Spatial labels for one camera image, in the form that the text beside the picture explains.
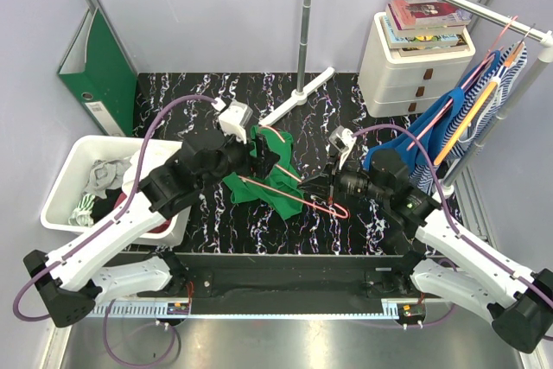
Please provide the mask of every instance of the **red wire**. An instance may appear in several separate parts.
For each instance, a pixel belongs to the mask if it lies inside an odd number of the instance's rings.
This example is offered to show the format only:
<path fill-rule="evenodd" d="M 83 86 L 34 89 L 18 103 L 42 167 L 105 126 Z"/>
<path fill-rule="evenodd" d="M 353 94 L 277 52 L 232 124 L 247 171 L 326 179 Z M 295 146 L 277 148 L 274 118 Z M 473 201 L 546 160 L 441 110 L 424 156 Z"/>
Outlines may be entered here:
<path fill-rule="evenodd" d="M 188 309 L 192 307 L 192 297 L 194 295 L 194 283 L 192 281 L 188 282 L 190 284 L 190 288 L 187 284 L 187 292 L 188 292 Z"/>
<path fill-rule="evenodd" d="M 283 143 L 286 143 L 286 140 L 284 140 L 284 137 L 281 136 L 281 134 L 273 129 L 271 126 L 269 125 L 262 125 L 261 127 L 259 127 L 260 130 L 262 129 L 268 129 L 268 130 L 271 130 L 272 132 L 274 132 L 278 138 L 281 139 L 281 141 Z M 277 169 L 280 169 L 281 171 L 283 171 L 286 175 L 290 176 L 292 179 L 298 181 L 298 182 L 302 182 L 302 179 L 300 179 L 299 177 L 296 177 L 295 175 L 293 175 L 292 173 L 290 173 L 288 170 L 286 170 L 285 168 L 283 168 L 282 166 L 279 166 L 279 165 L 275 165 L 275 167 Z M 247 177 L 243 177 L 243 176 L 240 176 L 240 179 L 242 179 L 243 181 L 248 181 L 249 183 L 253 183 L 255 185 L 258 185 L 260 186 L 261 188 L 265 188 L 265 189 L 269 189 L 269 190 L 272 190 L 273 192 L 276 192 L 278 194 L 281 194 L 282 196 L 286 196 L 287 198 L 290 198 L 290 199 L 293 199 L 293 200 L 297 200 L 298 202 L 301 202 L 303 203 L 304 205 L 308 205 L 309 207 L 312 207 L 313 209 L 318 209 L 322 212 L 325 212 L 325 213 L 328 213 L 332 216 L 335 216 L 337 218 L 341 218 L 341 219 L 347 219 L 349 218 L 349 212 L 344 208 L 344 207 L 341 207 L 340 205 L 338 205 L 337 203 L 334 203 L 333 204 L 333 207 L 337 207 L 338 209 L 340 209 L 343 214 L 340 214 L 340 213 L 336 213 L 335 211 L 331 211 L 330 209 L 326 209 L 325 207 L 318 207 L 315 203 L 312 203 L 312 202 L 307 202 L 306 200 L 303 200 L 303 199 L 300 199 L 300 198 L 296 198 L 295 196 L 291 195 L 291 194 L 287 194 L 285 192 L 281 192 L 280 190 L 278 189 L 274 189 L 272 188 L 271 186 L 268 186 L 268 185 L 264 185 L 263 183 L 259 183 L 258 181 L 253 181 L 252 179 L 248 179 Z"/>
<path fill-rule="evenodd" d="M 286 140 L 284 140 L 284 137 L 276 129 L 273 129 L 270 125 L 262 125 L 261 127 L 259 127 L 259 129 L 271 130 L 273 133 L 275 133 L 278 136 L 278 138 L 280 138 L 281 142 L 286 143 Z"/>
<path fill-rule="evenodd" d="M 240 179 L 242 179 L 243 181 L 247 181 L 249 183 L 253 183 L 254 185 L 258 185 L 259 187 L 261 188 L 265 188 L 265 189 L 269 189 L 270 191 L 272 192 L 276 192 L 278 194 L 281 194 L 282 196 L 286 196 L 287 198 L 290 198 L 292 200 L 296 200 L 300 203 L 303 203 L 304 205 L 307 205 L 309 207 L 312 207 L 313 209 L 318 209 L 322 212 L 325 212 L 325 213 L 328 213 L 332 216 L 335 216 L 337 218 L 341 218 L 341 219 L 348 219 L 349 218 L 349 212 L 344 208 L 344 207 L 341 207 L 340 205 L 338 205 L 337 203 L 334 203 L 333 206 L 334 207 L 337 207 L 338 209 L 340 209 L 343 213 L 337 213 L 336 211 L 331 211 L 330 209 L 326 209 L 325 207 L 318 207 L 315 203 L 312 203 L 312 202 L 307 202 L 306 200 L 303 200 L 303 199 L 300 199 L 300 198 L 296 198 L 295 196 L 291 195 L 291 194 L 287 194 L 285 192 L 282 192 L 278 189 L 274 189 L 272 188 L 271 186 L 268 186 L 268 185 L 265 185 L 263 183 L 259 183 L 258 181 L 253 181 L 252 179 L 249 179 L 247 177 L 243 177 L 243 176 L 239 176 Z"/>

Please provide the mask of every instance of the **green binder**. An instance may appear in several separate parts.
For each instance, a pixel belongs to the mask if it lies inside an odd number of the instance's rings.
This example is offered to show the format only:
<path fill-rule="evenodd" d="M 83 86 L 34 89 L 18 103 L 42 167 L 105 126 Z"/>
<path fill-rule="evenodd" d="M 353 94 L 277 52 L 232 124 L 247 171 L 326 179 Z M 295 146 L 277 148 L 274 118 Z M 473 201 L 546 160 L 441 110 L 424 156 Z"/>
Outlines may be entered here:
<path fill-rule="evenodd" d="M 58 75 L 101 129 L 132 136 L 137 77 L 101 12 L 86 12 Z"/>

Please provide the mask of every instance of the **fabric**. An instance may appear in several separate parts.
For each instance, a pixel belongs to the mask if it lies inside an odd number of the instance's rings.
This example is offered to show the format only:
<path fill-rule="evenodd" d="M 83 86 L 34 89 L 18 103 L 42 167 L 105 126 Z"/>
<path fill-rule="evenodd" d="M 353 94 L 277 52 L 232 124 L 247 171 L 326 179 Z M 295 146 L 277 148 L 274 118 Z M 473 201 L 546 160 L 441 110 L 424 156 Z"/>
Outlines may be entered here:
<path fill-rule="evenodd" d="M 447 94 L 440 97 L 424 114 L 422 114 L 408 129 L 415 136 L 423 131 L 424 127 L 434 119 L 435 115 L 440 112 L 442 107 L 449 101 L 453 100 L 453 106 L 442 120 L 436 123 L 432 129 L 430 129 L 422 138 L 421 143 L 424 148 L 428 151 L 430 142 L 432 140 L 432 135 L 437 134 L 443 136 L 445 131 L 445 123 L 451 121 L 451 119 L 459 112 L 463 103 L 463 91 L 460 88 L 455 88 L 454 90 L 448 92 Z M 371 163 L 372 154 L 381 149 L 395 149 L 397 153 L 401 156 L 402 160 L 409 167 L 410 173 L 415 169 L 415 166 L 420 163 L 424 163 L 423 155 L 418 149 L 417 146 L 414 146 L 411 150 L 407 150 L 407 147 L 411 144 L 411 139 L 406 135 L 401 134 L 397 138 L 390 140 L 390 142 L 380 144 L 377 147 L 369 149 L 365 161 L 363 163 L 364 169 L 369 169 Z"/>
<path fill-rule="evenodd" d="M 526 47 L 524 47 L 510 68 L 505 70 L 501 67 L 511 54 L 511 51 L 516 47 L 517 44 L 511 45 L 503 54 L 496 51 L 493 64 L 486 71 L 486 73 L 483 74 L 480 80 L 465 94 L 465 100 L 461 109 L 453 120 L 451 120 L 451 122 L 447 125 L 443 137 L 440 139 L 440 142 L 436 144 L 438 152 L 443 149 L 443 146 L 446 145 L 449 138 L 454 135 L 462 120 L 467 116 L 480 94 L 486 88 L 489 80 L 496 75 L 501 78 L 499 87 L 491 94 L 480 111 L 476 114 L 473 122 L 467 128 L 464 137 L 461 137 L 461 140 L 454 145 L 451 151 L 449 151 L 445 158 L 446 161 L 451 162 L 455 159 L 463 157 L 467 150 L 472 146 L 474 140 L 478 138 L 480 133 L 487 127 L 490 121 L 492 121 L 493 116 L 495 116 L 500 106 L 506 102 L 514 81 L 517 79 L 518 75 L 528 62 L 528 51 Z M 415 170 L 411 174 L 410 179 L 411 182 L 416 184 L 418 188 L 427 194 L 431 194 L 433 192 L 434 183 L 432 181 L 432 174 L 430 173 L 430 168 L 426 165 L 426 163 L 418 163 Z"/>
<path fill-rule="evenodd" d="M 493 53 L 494 58 L 490 67 L 482 74 L 482 76 L 491 76 L 492 73 L 499 67 L 499 52 Z M 462 85 L 464 81 L 474 72 L 477 67 L 473 68 L 466 77 L 461 80 L 459 85 Z M 458 86 L 447 94 L 441 96 L 425 113 L 419 116 L 416 121 L 409 127 L 409 131 L 415 136 L 424 130 L 424 128 L 432 121 L 435 115 L 440 112 L 442 107 L 450 100 L 453 100 L 452 107 L 448 112 L 438 121 L 421 139 L 421 143 L 426 151 L 429 153 L 430 159 L 434 158 L 440 153 L 443 146 L 443 138 L 446 136 L 448 127 L 451 123 L 458 117 L 461 109 L 466 100 L 466 94 Z M 426 162 L 424 161 L 423 154 L 418 149 L 417 146 L 414 146 L 411 150 L 407 150 L 407 147 L 411 144 L 411 140 L 404 134 L 399 135 L 394 140 L 390 142 L 381 144 L 377 147 L 370 149 L 367 153 L 365 161 L 363 163 L 364 169 L 369 169 L 372 154 L 381 149 L 395 149 L 399 155 L 402 157 L 402 160 L 407 164 L 410 171 L 411 182 L 426 191 L 427 183 L 421 184 L 421 173 L 423 168 L 428 168 Z"/>
<path fill-rule="evenodd" d="M 92 165 L 88 183 L 83 191 L 86 194 L 94 194 L 105 199 L 106 189 L 117 189 L 123 185 L 124 172 L 130 167 L 129 160 L 113 160 L 102 162 L 97 160 Z"/>
<path fill-rule="evenodd" d="M 292 175 L 300 177 L 296 170 L 290 164 L 292 157 L 292 143 L 294 138 L 289 133 L 281 133 L 285 143 L 271 130 L 258 130 L 257 126 L 251 128 L 251 137 L 255 138 L 257 134 L 262 134 L 267 138 L 269 149 L 280 156 L 278 164 L 288 170 Z M 252 156 L 256 155 L 255 149 L 251 152 Z M 296 198 L 303 199 L 303 192 L 298 190 L 297 181 L 286 175 L 280 169 L 273 168 L 269 175 L 263 180 L 257 180 L 272 188 L 278 189 L 286 194 L 291 194 Z M 303 204 L 297 200 L 291 200 L 286 196 L 282 196 L 268 189 L 263 189 L 252 183 L 244 183 L 238 175 L 228 175 L 223 182 L 232 190 L 232 203 L 250 202 L 252 200 L 264 200 L 284 219 L 287 220 L 291 216 L 297 215 L 302 211 Z"/>
<path fill-rule="evenodd" d="M 156 142 L 149 142 L 148 147 L 146 148 L 146 153 L 144 153 L 142 169 L 140 170 L 140 180 L 149 175 L 149 172 L 151 172 L 152 169 L 163 165 L 167 159 L 173 155 L 173 153 L 174 151 L 168 150 Z M 126 195 L 130 194 L 132 185 L 135 183 L 139 155 L 140 150 L 132 155 L 130 158 L 130 167 L 124 172 L 123 175 L 123 186 L 121 188 Z"/>
<path fill-rule="evenodd" d="M 91 217 L 92 207 L 96 196 L 93 194 L 85 194 L 77 204 L 77 207 L 71 212 L 67 223 L 73 226 L 92 226 L 94 220 Z"/>
<path fill-rule="evenodd" d="M 105 218 L 117 205 L 119 196 L 121 196 L 121 188 L 118 189 L 106 189 L 105 198 L 96 198 L 94 207 L 92 208 L 91 216 L 94 223 L 101 221 Z"/>

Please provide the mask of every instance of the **black marble surface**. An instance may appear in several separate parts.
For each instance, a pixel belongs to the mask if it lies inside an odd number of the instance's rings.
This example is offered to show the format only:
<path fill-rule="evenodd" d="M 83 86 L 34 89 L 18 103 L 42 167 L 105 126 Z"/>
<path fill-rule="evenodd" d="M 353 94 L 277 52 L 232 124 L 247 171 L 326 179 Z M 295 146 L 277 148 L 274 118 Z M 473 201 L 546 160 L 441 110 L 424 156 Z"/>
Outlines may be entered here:
<path fill-rule="evenodd" d="M 316 74 L 306 74 L 306 84 Z M 135 135 L 143 137 L 152 118 L 171 100 L 187 94 L 236 99 L 253 110 L 251 123 L 279 106 L 296 86 L 290 73 L 141 73 L 137 88 Z M 288 116 L 274 125 L 295 138 L 293 159 L 303 178 L 324 166 L 329 150 L 328 135 L 343 125 L 353 131 L 373 124 L 409 126 L 416 116 L 371 118 L 363 104 L 357 75 L 336 74 Z M 212 129 L 214 109 L 204 102 L 175 108 L 156 131 L 156 138 L 181 140 L 199 129 Z M 362 160 L 367 150 L 396 136 L 382 130 L 368 134 L 352 153 Z M 362 208 L 350 208 L 350 219 L 336 219 L 304 207 L 302 214 L 286 221 L 265 202 L 239 205 L 230 202 L 230 190 L 219 184 L 206 191 L 192 207 L 180 252 L 258 253 L 258 254 L 345 254 L 381 255 L 382 240 L 389 231 L 374 201 Z M 451 212 L 461 220 L 454 197 Z M 427 247 L 417 241 L 418 251 Z M 148 250 L 134 246 L 132 250 Z"/>

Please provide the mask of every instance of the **white plastic bin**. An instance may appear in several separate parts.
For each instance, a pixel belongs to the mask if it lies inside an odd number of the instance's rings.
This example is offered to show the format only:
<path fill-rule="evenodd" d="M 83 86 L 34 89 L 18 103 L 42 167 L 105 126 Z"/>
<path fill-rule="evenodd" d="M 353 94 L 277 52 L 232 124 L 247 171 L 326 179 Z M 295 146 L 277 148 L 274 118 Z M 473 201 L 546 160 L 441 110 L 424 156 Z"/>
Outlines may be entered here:
<path fill-rule="evenodd" d="M 85 136 L 78 140 L 67 156 L 54 187 L 41 212 L 41 223 L 48 229 L 81 234 L 90 228 L 68 225 L 71 212 L 79 203 L 88 182 L 92 164 L 96 160 L 115 160 L 130 157 L 142 145 L 142 138 Z M 171 153 L 181 147 L 180 142 L 150 140 L 148 150 L 162 148 Z M 182 242 L 190 208 L 176 215 L 170 226 L 160 233 L 145 233 L 135 244 L 174 246 Z"/>

